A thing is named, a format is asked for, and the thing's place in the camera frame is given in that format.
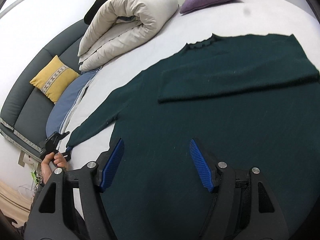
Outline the person's left hand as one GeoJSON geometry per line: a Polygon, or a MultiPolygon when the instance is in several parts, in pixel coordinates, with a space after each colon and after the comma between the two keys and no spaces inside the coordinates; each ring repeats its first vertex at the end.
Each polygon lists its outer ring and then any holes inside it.
{"type": "Polygon", "coordinates": [[[41,163],[41,173],[43,183],[46,184],[49,180],[52,172],[57,168],[62,168],[63,170],[69,169],[69,163],[65,159],[62,153],[50,153],[45,156],[41,163]]]}

